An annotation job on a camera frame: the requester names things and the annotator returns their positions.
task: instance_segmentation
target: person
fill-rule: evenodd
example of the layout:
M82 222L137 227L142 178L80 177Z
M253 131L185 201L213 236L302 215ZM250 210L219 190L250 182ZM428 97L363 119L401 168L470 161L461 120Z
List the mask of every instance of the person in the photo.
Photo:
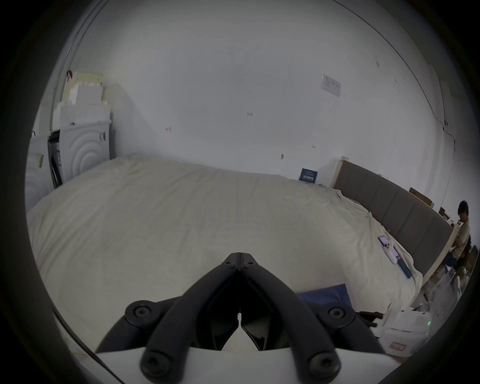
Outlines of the person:
M470 236L470 226L468 224L468 204L465 200L458 205L458 225L461 225L458 235L453 242L455 248L445 257L444 265L455 267L458 259L463 253Z

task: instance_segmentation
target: smartphone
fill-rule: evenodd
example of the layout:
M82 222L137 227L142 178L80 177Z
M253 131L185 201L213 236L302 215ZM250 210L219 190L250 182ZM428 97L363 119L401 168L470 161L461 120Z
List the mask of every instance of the smartphone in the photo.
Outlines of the smartphone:
M386 236L379 236L378 237L378 240L380 241L380 243L385 246L388 244L388 239ZM403 261L403 259L400 257L400 255L398 254L398 252L396 251L395 247L392 248L392 253L393 255L396 257L397 259L397 265L398 267L402 270L403 274L405 275L405 277L407 279L410 279L412 277L412 271L410 271L410 269L407 267L407 265L405 264L405 262Z

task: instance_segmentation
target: upholstered headboard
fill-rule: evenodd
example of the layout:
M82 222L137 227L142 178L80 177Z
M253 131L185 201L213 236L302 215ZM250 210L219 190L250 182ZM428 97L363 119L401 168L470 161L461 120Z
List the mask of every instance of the upholstered headboard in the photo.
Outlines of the upholstered headboard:
M445 245L453 228L422 200L384 177L345 160L333 187L367 208L410 253L415 268L423 275L435 264L438 266L437 260L439 255L446 254Z

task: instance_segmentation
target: white bedsheet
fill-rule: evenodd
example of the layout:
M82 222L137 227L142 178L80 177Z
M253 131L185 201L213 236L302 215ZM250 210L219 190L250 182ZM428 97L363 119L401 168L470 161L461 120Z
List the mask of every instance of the white bedsheet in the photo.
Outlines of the white bedsheet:
M96 348L136 300L181 295L232 252L251 253L295 292L346 284L357 311L411 304L407 280L377 239L384 228L339 191L281 176L131 156L102 164L27 215L53 302Z

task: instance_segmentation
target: white wall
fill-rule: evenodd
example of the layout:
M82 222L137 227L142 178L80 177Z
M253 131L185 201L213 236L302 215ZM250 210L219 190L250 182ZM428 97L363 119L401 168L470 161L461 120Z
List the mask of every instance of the white wall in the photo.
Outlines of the white wall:
M480 132L470 105L453 98L455 112L455 156L443 207L456 216L458 203L468 202L472 243L480 240Z
M435 75L399 24L373 1L342 2L441 116ZM104 74L117 155L293 179L310 168L324 184L347 156L435 202L445 193L452 152L420 86L331 0L110 0L73 63Z

